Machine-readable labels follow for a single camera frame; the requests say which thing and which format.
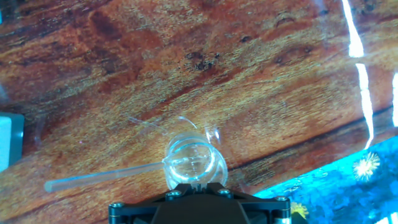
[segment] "transparent plastic container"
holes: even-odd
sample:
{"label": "transparent plastic container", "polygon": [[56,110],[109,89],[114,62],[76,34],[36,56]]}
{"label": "transparent plastic container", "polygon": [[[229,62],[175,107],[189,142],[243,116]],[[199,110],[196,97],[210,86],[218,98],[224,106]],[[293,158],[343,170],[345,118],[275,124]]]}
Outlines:
{"label": "transparent plastic container", "polygon": [[219,182],[225,185],[228,169],[224,157],[201,134],[186,132],[175,136],[166,149],[165,160],[191,162],[165,166],[166,182],[169,189],[178,184],[205,184]]}

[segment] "dark wood streak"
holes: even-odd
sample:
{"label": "dark wood streak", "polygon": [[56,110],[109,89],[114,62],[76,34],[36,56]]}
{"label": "dark wood streak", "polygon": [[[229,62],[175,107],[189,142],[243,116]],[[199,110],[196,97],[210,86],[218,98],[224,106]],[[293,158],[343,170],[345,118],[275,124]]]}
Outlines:
{"label": "dark wood streak", "polygon": [[[373,144],[398,135],[398,130],[393,129],[392,110],[393,107],[390,106],[374,114],[373,122],[376,128]],[[368,126],[364,119],[360,119],[308,141],[273,152],[261,159],[234,167],[229,173],[233,179],[243,172],[247,183],[244,190],[257,192],[278,184],[281,180],[296,177],[295,170],[301,170],[302,173],[310,172],[331,161],[362,150],[366,145],[367,136],[369,136]]]}

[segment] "screw head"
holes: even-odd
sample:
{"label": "screw head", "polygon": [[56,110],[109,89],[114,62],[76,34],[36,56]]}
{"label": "screw head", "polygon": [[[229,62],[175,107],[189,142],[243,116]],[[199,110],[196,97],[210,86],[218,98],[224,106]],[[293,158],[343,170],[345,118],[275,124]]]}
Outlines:
{"label": "screw head", "polygon": [[287,197],[285,197],[285,196],[276,196],[275,199],[277,201],[284,201],[284,200],[287,200]]}
{"label": "screw head", "polygon": [[114,202],[114,203],[110,204],[109,206],[113,207],[113,208],[121,208],[124,206],[124,203],[123,202]]}
{"label": "screw head", "polygon": [[167,196],[179,196],[179,195],[181,195],[181,191],[179,191],[179,190],[172,190],[172,191],[166,193],[166,195],[167,195]]}
{"label": "screw head", "polygon": [[228,189],[219,189],[217,192],[219,194],[229,194],[230,193],[230,191]]}

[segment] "blue surface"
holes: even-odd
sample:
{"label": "blue surface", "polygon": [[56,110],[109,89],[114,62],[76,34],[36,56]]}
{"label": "blue surface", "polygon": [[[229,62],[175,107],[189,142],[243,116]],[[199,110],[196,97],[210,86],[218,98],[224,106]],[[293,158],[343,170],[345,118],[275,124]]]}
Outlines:
{"label": "blue surface", "polygon": [[[380,165],[365,182],[356,180],[353,164],[376,153]],[[398,212],[398,137],[340,159],[257,193],[285,195],[307,207],[309,223],[377,223]]]}

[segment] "black mount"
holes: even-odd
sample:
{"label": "black mount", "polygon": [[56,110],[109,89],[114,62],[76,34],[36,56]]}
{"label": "black mount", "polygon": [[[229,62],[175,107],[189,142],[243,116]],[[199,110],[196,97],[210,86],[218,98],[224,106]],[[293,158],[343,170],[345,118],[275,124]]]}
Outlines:
{"label": "black mount", "polygon": [[[113,203],[109,206],[109,223],[291,224],[288,198],[261,199],[225,189],[219,183],[193,186],[178,184],[170,192],[135,204]],[[293,224],[307,223],[298,215],[300,218]]]}

